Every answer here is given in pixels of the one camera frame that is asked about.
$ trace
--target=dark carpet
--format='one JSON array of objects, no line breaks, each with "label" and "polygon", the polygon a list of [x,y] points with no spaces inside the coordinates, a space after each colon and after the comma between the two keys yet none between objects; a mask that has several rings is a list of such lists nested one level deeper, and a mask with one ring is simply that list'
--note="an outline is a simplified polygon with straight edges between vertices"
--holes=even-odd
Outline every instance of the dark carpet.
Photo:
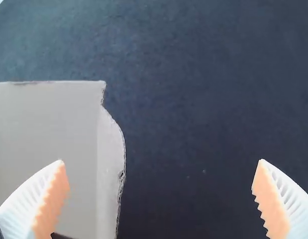
[{"label": "dark carpet", "polygon": [[0,81],[105,80],[119,239],[264,239],[258,159],[308,191],[308,0],[4,0]]}]

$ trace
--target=white cardboard box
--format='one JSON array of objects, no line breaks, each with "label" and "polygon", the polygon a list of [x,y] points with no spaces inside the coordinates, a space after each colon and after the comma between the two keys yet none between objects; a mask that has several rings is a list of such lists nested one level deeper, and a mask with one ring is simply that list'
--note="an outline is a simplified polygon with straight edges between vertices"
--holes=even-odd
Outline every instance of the white cardboard box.
[{"label": "white cardboard box", "polygon": [[56,232],[114,239],[125,179],[125,144],[102,106],[105,82],[0,83],[0,205],[61,158],[71,193]]}]

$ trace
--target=cardboard flap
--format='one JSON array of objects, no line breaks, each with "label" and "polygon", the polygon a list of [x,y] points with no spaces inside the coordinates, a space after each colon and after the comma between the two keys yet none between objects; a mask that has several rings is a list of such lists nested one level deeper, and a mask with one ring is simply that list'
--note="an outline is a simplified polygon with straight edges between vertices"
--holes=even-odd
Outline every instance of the cardboard flap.
[{"label": "cardboard flap", "polygon": [[61,158],[71,193],[57,232],[114,239],[125,147],[101,106],[104,89],[104,82],[0,83],[0,204]]}]

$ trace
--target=cardboard edge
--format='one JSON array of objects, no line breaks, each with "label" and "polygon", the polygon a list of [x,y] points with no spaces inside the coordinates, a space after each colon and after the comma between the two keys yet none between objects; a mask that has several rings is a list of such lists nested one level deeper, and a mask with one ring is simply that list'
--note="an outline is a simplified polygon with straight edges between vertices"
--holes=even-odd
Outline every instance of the cardboard edge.
[{"label": "cardboard edge", "polygon": [[[99,135],[102,135],[103,139],[98,138],[97,239],[115,239],[119,225],[120,200],[126,179],[125,140],[121,128],[103,106],[100,109],[100,121],[102,123],[99,125]],[[107,150],[111,147],[115,147],[115,150]],[[103,195],[101,191],[106,190],[106,186],[117,187],[109,190],[114,190],[115,195]]]}]

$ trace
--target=cardboard box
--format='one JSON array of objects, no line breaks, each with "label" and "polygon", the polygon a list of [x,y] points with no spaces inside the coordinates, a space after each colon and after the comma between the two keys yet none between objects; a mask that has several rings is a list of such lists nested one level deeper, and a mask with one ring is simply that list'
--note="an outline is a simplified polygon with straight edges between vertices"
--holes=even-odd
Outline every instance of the cardboard box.
[{"label": "cardboard box", "polygon": [[71,186],[56,232],[114,239],[125,179],[125,144],[102,106],[105,82],[0,83],[0,205],[61,158]]}]

